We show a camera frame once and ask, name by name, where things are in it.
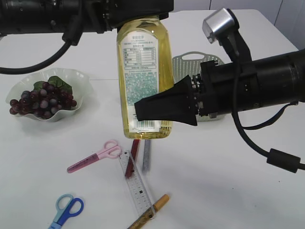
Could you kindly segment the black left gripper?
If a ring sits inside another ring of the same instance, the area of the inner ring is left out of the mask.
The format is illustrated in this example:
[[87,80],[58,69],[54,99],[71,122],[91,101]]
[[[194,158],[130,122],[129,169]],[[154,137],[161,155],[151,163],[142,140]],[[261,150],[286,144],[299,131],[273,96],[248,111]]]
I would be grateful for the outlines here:
[[83,31],[104,33],[149,16],[166,19],[173,0],[83,0]]

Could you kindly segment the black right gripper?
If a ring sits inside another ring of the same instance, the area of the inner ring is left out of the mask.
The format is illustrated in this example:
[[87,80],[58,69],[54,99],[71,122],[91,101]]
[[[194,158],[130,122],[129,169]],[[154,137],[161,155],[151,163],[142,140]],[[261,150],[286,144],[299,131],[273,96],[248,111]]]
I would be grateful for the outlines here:
[[202,62],[200,73],[186,76],[164,92],[134,104],[138,121],[175,121],[197,126],[197,116],[210,119],[232,112],[234,63]]

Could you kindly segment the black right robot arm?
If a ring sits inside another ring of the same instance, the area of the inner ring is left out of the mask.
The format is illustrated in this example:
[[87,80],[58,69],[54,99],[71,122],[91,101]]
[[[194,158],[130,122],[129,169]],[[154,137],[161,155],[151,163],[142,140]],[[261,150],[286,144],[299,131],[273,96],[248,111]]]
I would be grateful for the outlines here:
[[305,52],[285,53],[241,63],[238,86],[234,87],[233,63],[201,63],[201,71],[186,76],[164,92],[135,103],[139,121],[175,121],[197,125],[197,116],[231,113],[233,95],[237,110],[303,102],[305,100]]

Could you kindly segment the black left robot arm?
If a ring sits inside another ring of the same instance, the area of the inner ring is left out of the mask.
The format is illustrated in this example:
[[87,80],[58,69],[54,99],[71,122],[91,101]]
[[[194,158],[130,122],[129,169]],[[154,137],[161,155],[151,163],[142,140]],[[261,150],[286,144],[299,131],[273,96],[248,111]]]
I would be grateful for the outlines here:
[[104,33],[148,16],[165,19],[173,9],[172,0],[2,0],[0,33],[63,33],[79,12],[84,32]]

